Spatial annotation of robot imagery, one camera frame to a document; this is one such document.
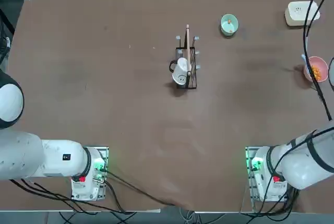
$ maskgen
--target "green bowl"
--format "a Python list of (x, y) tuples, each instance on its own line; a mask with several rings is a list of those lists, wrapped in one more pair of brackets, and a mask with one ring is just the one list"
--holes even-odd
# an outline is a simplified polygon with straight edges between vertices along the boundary
[(233, 14), (225, 14), (220, 20), (220, 29), (226, 36), (234, 35), (234, 33), (238, 30), (238, 27), (238, 20)]

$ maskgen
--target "orange food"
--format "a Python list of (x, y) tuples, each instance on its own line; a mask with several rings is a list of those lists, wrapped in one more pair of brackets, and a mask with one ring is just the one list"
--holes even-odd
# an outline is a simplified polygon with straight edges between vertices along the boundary
[(315, 79), (317, 81), (320, 81), (321, 80), (321, 73), (320, 73), (319, 67), (312, 65), (311, 68), (312, 68)]

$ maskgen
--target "pink bowl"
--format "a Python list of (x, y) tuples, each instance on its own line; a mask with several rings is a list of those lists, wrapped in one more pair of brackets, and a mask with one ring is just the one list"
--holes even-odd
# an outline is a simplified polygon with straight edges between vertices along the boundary
[[(312, 56), (312, 57), (309, 57), (309, 63), (311, 64), (311, 66), (312, 65), (316, 66), (320, 70), (321, 80), (318, 80), (318, 82), (323, 82), (328, 78), (328, 65), (326, 61), (324, 61), (320, 57)], [(308, 79), (309, 81), (312, 81), (312, 78), (307, 71), (306, 65), (304, 66), (304, 75), (306, 79)]]

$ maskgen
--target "white device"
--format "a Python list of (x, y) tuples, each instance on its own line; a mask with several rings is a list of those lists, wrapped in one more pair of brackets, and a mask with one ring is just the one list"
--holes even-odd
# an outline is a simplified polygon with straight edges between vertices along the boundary
[[(290, 27), (300, 27), (304, 25), (309, 3), (310, 1), (294, 1), (288, 4), (284, 16), (287, 24)], [(308, 14), (306, 23), (307, 25), (310, 24), (317, 9), (318, 9), (317, 3), (313, 2)], [(319, 18), (320, 18), (320, 12), (318, 11), (314, 20), (317, 20)]]
[[(260, 147), (252, 159), (251, 167), (256, 181), (259, 199), (264, 195), (273, 169), (280, 158), (291, 148), (305, 140), (310, 134), (317, 134), (334, 126), (330, 121), (324, 128), (293, 139), (287, 144), (274, 147)], [(286, 192), (288, 183), (296, 189), (305, 189), (334, 174), (334, 132), (322, 134), (303, 144), (283, 157), (269, 184), (266, 201), (278, 201)]]
[(108, 148), (83, 147), (71, 140), (41, 140), (37, 135), (12, 131), (22, 115), (21, 87), (0, 71), (0, 180), (31, 177), (71, 177), (72, 198), (105, 198)]

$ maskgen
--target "mug handle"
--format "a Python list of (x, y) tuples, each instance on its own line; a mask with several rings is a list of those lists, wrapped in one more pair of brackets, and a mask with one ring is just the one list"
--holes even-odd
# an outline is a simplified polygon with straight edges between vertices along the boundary
[(174, 72), (174, 70), (171, 68), (171, 66), (172, 66), (173, 64), (177, 64), (177, 61), (171, 61), (171, 62), (170, 62), (170, 64), (169, 64), (169, 71), (171, 71), (171, 73)]

